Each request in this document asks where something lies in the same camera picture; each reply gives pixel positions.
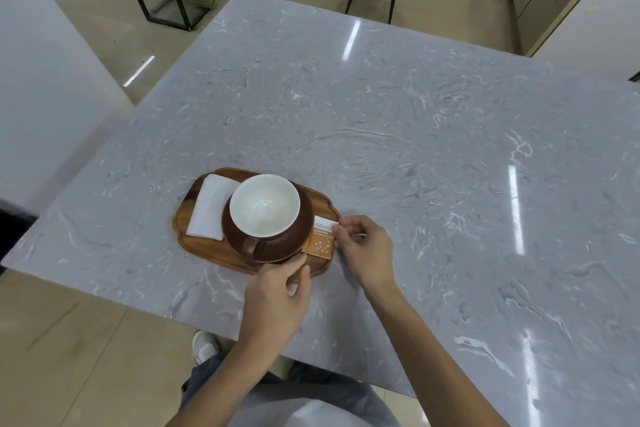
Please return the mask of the brown saucer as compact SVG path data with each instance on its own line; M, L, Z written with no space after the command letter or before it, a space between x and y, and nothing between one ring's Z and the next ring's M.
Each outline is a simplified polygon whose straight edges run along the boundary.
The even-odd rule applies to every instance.
M300 252L308 233L281 235L272 239L243 234L226 236L225 242L240 259L251 266L285 261Z

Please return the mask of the person's right forearm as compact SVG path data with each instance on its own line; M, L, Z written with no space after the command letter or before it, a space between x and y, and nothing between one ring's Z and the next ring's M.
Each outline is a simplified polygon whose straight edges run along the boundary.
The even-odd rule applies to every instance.
M510 427L395 284L364 290L431 427Z

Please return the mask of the person's left forearm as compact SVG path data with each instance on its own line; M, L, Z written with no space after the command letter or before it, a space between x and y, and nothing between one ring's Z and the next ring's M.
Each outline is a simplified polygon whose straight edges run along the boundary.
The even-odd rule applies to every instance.
M182 405L165 427L227 427L285 346L273 337L243 339L222 361L211 358L194 368Z

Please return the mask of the brown wooden serving tray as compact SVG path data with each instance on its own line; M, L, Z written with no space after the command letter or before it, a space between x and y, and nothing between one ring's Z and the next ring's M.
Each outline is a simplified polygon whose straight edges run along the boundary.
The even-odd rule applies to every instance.
M202 194L205 179L212 175L241 183L244 180L260 174L258 172L237 169L235 167L221 167L213 172L208 172L207 174L199 176L191 184L186 196L173 216L172 222L172 227L177 234L178 243L185 251L208 262L218 264L221 267L239 271L248 275L257 273L264 263L283 263L301 251L303 243L300 243L300 247L297 250L293 250L293 245L296 240L300 242L303 238L303 234L301 232L294 232L294 237L292 238L295 239L291 240L291 246L287 249L291 250L291 253L288 256L278 259L276 256L277 247L275 245L265 244L252 262L243 258L241 256L241 251L244 243L244 235L235 224L232 224L230 213L228 211L228 201L230 196L225 200L224 209L220 212L221 228L223 232L222 240L188 235L188 224L195 213L196 200ZM313 211L314 216L317 216L318 218L336 222L338 221L340 213L333 206L329 197L325 196L318 190L302 186L298 183L294 182L294 185L303 195L301 196L301 213L303 215L306 213L308 217L311 218L310 213ZM305 264L310 268L311 277L322 275L330 267L333 259L333 245L329 247L327 252L327 258L318 257L310 252L303 252L307 253L307 260Z

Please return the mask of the brown cup white inside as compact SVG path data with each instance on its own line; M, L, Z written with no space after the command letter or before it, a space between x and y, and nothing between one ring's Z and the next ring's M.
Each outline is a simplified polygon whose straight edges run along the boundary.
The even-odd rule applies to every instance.
M228 201L232 224L243 235L272 239L281 235L305 232L314 225L301 213L301 192L289 180L274 174L255 175L240 183Z

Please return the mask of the light grey shirt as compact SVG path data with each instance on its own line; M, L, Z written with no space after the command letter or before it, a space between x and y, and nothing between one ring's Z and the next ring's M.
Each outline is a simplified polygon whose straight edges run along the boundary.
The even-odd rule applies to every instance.
M228 427L399 427L366 383L277 383L256 386Z

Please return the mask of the person's right hand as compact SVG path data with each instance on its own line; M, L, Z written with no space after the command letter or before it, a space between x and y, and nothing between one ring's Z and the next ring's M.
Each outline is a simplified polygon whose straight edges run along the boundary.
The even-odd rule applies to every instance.
M393 269L393 242L386 230L365 215L341 217L333 234L362 234L358 257L345 257L351 274L372 303L382 303L399 293Z

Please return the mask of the grey sneaker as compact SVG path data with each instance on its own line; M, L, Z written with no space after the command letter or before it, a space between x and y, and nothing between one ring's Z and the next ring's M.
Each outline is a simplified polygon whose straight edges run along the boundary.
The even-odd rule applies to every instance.
M194 334L192 349L193 358L197 366L205 363L221 352L220 345L218 344L214 334L206 332L205 330L198 330Z

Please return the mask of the white folded napkin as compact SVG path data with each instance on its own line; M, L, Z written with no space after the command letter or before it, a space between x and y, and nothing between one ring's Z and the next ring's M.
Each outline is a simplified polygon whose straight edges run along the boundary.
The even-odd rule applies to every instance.
M239 185L240 182L219 174L207 175L196 198L186 235L222 241L223 209Z

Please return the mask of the orange and white sugar packet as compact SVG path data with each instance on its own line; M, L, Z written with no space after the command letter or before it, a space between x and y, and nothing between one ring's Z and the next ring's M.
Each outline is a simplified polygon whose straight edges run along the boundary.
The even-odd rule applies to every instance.
M335 225L338 225L337 221L314 216L314 225L301 252L318 259L331 261L335 247L333 234L333 226Z

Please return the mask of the beige counter unit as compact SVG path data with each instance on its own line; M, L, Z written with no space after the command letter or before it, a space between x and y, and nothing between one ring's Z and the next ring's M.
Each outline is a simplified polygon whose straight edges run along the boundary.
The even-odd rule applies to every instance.
M526 56L640 83L640 0L571 0Z

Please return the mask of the person's left hand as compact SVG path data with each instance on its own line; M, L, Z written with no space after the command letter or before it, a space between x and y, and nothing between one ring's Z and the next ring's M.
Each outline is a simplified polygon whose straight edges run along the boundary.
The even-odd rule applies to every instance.
M238 341L273 337L287 345L292 340L308 312L310 297L289 296L286 281L299 270L310 270L306 260L306 254L298 253L283 264L264 264L250 278Z

